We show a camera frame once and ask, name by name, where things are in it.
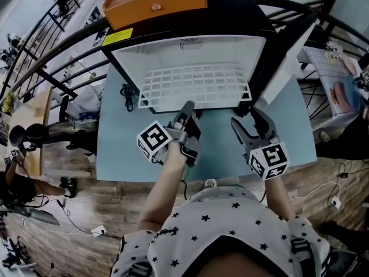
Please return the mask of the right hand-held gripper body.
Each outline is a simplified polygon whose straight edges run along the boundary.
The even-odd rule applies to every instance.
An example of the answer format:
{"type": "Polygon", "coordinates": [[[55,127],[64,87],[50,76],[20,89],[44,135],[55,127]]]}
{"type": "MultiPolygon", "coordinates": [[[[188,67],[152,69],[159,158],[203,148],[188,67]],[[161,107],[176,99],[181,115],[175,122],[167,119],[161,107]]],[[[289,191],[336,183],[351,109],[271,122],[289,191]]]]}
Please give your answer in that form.
{"type": "Polygon", "coordinates": [[[243,137],[245,160],[262,180],[266,181],[283,175],[289,166],[289,154],[285,142],[272,135],[264,140],[260,137],[243,137]]]}

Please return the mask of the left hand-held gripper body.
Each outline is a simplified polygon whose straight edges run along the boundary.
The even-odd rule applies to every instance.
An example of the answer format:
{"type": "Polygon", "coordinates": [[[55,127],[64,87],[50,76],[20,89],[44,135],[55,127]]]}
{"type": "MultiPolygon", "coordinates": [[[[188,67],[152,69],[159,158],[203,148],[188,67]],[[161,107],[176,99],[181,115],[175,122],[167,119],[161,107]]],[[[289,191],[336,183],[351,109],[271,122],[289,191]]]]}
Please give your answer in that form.
{"type": "Polygon", "coordinates": [[[179,144],[180,152],[187,158],[186,163],[189,167],[198,164],[202,144],[196,138],[188,138],[185,129],[172,128],[172,122],[165,127],[154,121],[137,135],[137,147],[152,163],[163,164],[159,156],[167,152],[169,143],[179,144]]]}

